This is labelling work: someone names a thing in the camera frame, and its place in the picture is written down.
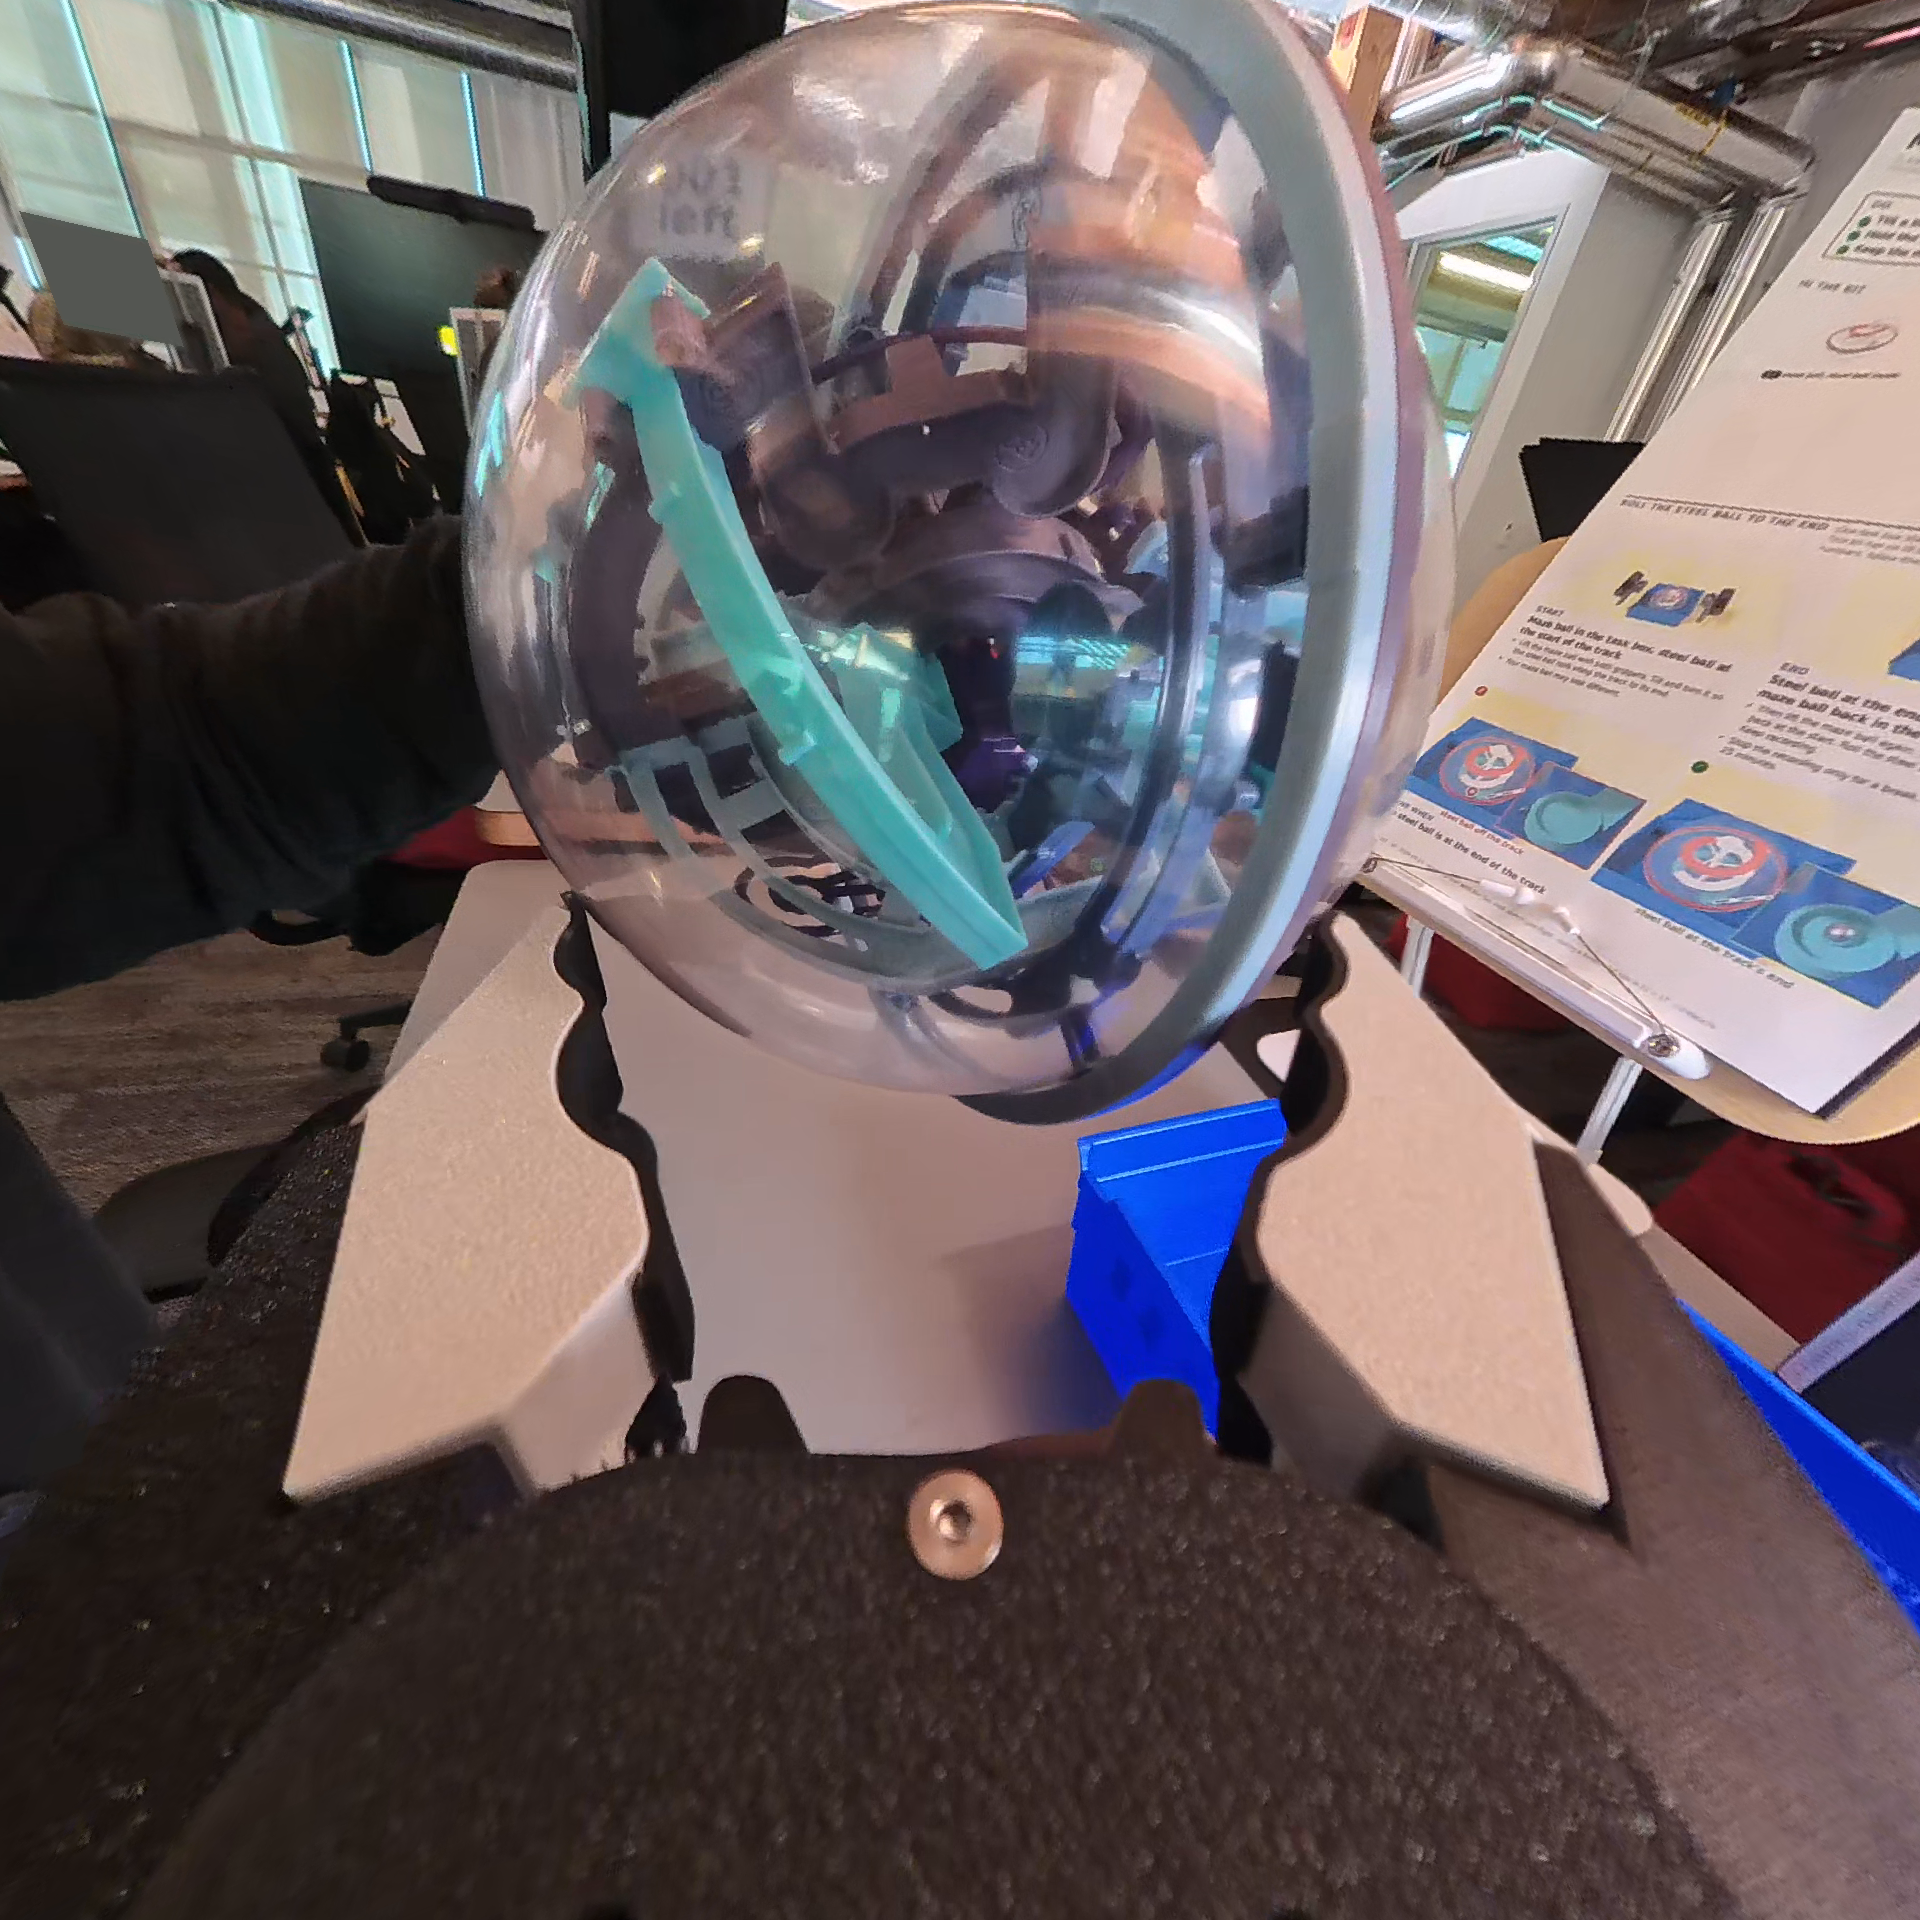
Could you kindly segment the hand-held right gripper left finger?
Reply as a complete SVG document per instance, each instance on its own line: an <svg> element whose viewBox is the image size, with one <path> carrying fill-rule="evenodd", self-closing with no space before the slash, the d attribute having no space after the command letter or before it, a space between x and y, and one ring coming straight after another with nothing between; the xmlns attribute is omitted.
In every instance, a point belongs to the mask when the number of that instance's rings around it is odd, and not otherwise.
<svg viewBox="0 0 1920 1920"><path fill-rule="evenodd" d="M286 1498L490 1445L564 1487L689 1445L689 1274L623 1121L590 914L520 940L354 1121Z"/></svg>

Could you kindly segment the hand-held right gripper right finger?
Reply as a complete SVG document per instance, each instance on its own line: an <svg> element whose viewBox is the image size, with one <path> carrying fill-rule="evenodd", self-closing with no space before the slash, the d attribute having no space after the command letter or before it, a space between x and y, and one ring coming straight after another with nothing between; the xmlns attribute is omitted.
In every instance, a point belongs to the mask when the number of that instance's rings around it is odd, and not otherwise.
<svg viewBox="0 0 1920 1920"><path fill-rule="evenodd" d="M1537 1182L1537 1127L1471 1064L1361 917L1323 917L1292 999L1229 1028L1292 1045L1215 1302L1215 1445L1323 1498L1454 1468L1599 1512L1607 1445Z"/></svg>

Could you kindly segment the blue plastic bin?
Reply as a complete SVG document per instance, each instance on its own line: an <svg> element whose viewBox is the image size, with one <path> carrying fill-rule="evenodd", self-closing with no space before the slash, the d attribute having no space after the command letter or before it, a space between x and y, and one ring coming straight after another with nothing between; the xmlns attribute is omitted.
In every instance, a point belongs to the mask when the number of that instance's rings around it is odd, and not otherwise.
<svg viewBox="0 0 1920 1920"><path fill-rule="evenodd" d="M1239 1233L1259 1165L1286 1151L1286 1111L1200 1111L1155 1127L1116 1127L1078 1146L1078 1248L1068 1248L1068 1315L1084 1325L1116 1396L1131 1381L1182 1381L1200 1396L1200 1430L1215 1430L1215 1346L1209 1302L1229 1248ZM1736 1376L1770 1444L1848 1523L1881 1591L1920 1623L1920 1479L1896 1476L1885 1444L1841 1430L1807 1393L1752 1368L1694 1306L1689 1325Z"/></svg>

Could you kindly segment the clear plastic maze ball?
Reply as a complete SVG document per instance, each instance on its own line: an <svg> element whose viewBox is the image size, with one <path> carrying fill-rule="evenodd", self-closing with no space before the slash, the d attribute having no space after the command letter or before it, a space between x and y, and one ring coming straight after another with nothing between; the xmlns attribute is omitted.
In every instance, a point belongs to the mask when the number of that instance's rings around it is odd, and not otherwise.
<svg viewBox="0 0 1920 1920"><path fill-rule="evenodd" d="M902 0L652 107L490 356L461 599L564 898L1013 1127L1182 1073L1447 647L1411 252L1277 0Z"/></svg>

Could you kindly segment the person's left forearm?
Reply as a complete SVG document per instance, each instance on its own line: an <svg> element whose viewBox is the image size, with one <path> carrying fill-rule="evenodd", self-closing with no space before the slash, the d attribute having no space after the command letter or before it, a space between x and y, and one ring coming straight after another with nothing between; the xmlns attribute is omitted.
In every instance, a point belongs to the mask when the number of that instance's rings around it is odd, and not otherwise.
<svg viewBox="0 0 1920 1920"><path fill-rule="evenodd" d="M456 510L244 607L0 609L0 999L312 914L490 777Z"/></svg>

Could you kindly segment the wooden instruction board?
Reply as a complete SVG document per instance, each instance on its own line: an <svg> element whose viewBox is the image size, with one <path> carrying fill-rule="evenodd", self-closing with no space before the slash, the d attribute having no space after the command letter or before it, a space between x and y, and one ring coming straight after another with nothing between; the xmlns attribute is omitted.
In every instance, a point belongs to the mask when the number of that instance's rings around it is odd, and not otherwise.
<svg viewBox="0 0 1920 1920"><path fill-rule="evenodd" d="M1770 1146L1920 1127L1920 107L1873 131L1372 847L1564 902Z"/></svg>

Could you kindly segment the black office chair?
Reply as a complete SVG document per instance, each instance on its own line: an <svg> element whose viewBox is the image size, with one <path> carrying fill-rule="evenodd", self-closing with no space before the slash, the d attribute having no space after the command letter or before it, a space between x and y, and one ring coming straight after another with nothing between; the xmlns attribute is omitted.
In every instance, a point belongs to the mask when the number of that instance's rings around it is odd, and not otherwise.
<svg viewBox="0 0 1920 1920"><path fill-rule="evenodd" d="M131 609L277 599L354 553L258 373L7 356L0 456Z"/></svg>

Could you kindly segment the silver ventilation duct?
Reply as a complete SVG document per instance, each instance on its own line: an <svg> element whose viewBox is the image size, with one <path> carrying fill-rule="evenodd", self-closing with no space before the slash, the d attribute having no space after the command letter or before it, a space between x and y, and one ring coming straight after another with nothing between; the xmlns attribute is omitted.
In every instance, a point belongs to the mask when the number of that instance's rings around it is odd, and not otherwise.
<svg viewBox="0 0 1920 1920"><path fill-rule="evenodd" d="M1447 147L1564 147L1679 207L1736 207L1752 182L1736 174L1734 120L1689 102L1679 80L1641 73L1586 38L1517 30L1464 38L1419 80L1388 80L1372 107L1372 147L1388 164L1435 164Z"/></svg>

